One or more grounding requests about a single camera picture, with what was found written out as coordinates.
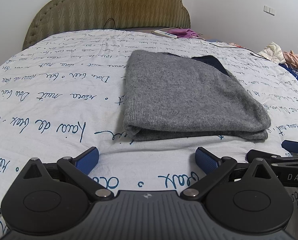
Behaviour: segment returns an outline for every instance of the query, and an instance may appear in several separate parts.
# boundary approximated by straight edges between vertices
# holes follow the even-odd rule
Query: wall switch panel
[[[269,13],[271,15],[275,15],[276,14],[276,9],[270,8],[270,7],[265,5],[264,12]]]
[[[270,8],[269,13],[270,13],[271,15],[275,15],[275,14],[276,14],[276,10],[273,9],[273,8]]]

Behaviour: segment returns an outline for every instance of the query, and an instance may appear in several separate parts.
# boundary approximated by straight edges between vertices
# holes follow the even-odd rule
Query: metal pivot screw
[[[111,194],[111,191],[108,190],[108,189],[106,189],[106,188],[98,189],[98,190],[96,191],[96,195],[97,195],[98,197],[109,197],[110,194]]]
[[[184,194],[188,197],[195,197],[199,194],[199,191],[194,188],[187,188],[184,190]]]

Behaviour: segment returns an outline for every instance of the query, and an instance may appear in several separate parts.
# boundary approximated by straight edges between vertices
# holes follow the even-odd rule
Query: peach cloth
[[[288,64],[298,68],[298,54],[294,54],[294,52],[291,50],[290,52],[284,51],[283,56],[285,57],[285,60]]]

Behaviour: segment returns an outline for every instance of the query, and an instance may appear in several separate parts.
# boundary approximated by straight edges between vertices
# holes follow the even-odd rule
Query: logo
[[[151,198],[152,195],[150,193],[144,194],[143,197],[145,197],[146,199]]]

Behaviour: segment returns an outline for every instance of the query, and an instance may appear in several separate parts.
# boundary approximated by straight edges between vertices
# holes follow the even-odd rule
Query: white cloth
[[[255,143],[210,136],[132,142],[122,129],[122,116],[127,61],[136,49],[183,57],[214,55],[263,104],[272,120],[268,139]],[[285,156],[285,139],[298,141],[298,82],[282,67],[245,49],[92,30],[50,36],[0,67],[0,202],[34,156],[50,163],[96,146],[99,163],[89,176],[115,194],[181,192],[204,176],[194,161],[197,147],[244,162],[250,149]]]
[[[271,60],[273,63],[286,63],[286,60],[283,56],[282,50],[279,45],[271,42],[267,45],[262,51],[258,53],[260,56],[265,57],[268,60]]]

